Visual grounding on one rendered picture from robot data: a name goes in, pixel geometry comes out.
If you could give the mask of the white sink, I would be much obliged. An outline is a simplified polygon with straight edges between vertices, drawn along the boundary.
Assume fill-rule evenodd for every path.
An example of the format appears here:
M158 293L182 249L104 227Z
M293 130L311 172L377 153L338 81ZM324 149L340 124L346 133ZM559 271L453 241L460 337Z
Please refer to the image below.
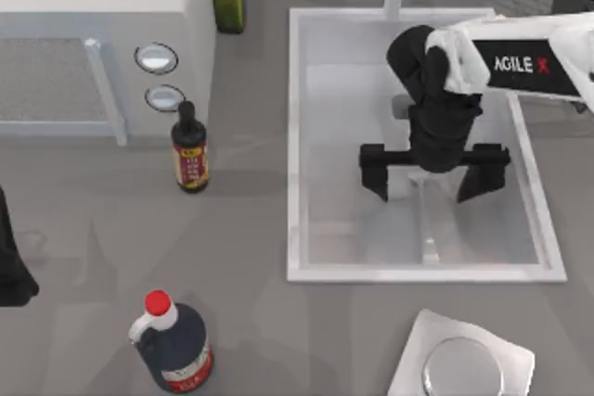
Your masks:
M288 260L293 282L564 282L566 273L519 100L488 94L471 143L510 152L506 184L457 203L462 170L389 171L361 184L362 144L408 147L406 93L385 53L404 29L493 10L294 8L290 12Z

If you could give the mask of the white square tray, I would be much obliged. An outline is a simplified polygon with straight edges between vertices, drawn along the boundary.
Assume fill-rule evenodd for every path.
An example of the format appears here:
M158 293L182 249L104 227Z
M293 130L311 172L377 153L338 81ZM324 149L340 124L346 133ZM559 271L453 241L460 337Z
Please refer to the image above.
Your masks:
M419 312L386 396L426 396L421 372L431 350L442 340L465 337L483 343L503 371L502 396L529 396L536 366L532 351L502 339L490 331L429 310Z

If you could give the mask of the silver round disc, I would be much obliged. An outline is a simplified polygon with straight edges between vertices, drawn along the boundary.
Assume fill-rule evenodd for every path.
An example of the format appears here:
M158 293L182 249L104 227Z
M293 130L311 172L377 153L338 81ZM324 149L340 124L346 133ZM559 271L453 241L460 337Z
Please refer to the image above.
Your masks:
M481 342L465 337L442 340L421 372L426 396L502 396L503 371Z

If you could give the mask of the small dark red-label bottle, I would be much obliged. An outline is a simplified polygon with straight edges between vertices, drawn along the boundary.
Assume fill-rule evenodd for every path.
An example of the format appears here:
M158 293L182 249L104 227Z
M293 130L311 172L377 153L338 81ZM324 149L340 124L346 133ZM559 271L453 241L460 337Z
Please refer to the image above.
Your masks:
M178 119L171 129L175 180L189 194L196 194L209 183L206 126L196 118L194 104L182 101Z

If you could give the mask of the small silver microwave knob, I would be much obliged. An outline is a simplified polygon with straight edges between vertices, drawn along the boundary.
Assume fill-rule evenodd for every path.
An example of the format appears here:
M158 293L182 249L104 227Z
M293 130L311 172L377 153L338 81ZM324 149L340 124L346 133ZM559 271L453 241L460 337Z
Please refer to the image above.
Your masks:
M179 105L186 100L184 93L170 84L149 88L144 95L145 102L160 113L175 113Z

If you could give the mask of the large silver microwave knob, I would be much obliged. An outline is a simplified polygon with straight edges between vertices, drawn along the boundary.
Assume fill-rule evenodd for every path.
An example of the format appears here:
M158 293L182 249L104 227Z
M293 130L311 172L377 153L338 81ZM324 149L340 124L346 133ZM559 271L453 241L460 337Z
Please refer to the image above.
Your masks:
M178 65L178 55L168 45L150 43L135 50L134 58L137 66L151 74L164 75L172 72Z

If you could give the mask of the dark jug with red cap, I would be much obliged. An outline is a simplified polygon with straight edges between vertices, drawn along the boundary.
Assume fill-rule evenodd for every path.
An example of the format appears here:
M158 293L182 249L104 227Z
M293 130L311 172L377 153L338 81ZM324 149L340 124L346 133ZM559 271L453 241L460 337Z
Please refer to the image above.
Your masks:
M162 289L148 292L128 339L162 390L181 395L201 387L213 371L213 349L200 313Z

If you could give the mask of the grey mesh microwave door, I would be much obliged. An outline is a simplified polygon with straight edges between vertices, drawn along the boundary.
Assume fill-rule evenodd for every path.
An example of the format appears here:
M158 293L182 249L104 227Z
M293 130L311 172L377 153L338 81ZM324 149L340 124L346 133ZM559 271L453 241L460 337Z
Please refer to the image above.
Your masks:
M0 135L113 135L80 40L0 39Z

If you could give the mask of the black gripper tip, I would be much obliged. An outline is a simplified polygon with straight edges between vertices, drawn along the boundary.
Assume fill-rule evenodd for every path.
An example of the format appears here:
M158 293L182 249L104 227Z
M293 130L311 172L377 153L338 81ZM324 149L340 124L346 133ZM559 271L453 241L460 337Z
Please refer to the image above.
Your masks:
M0 308L24 307L40 288L21 258L0 186Z

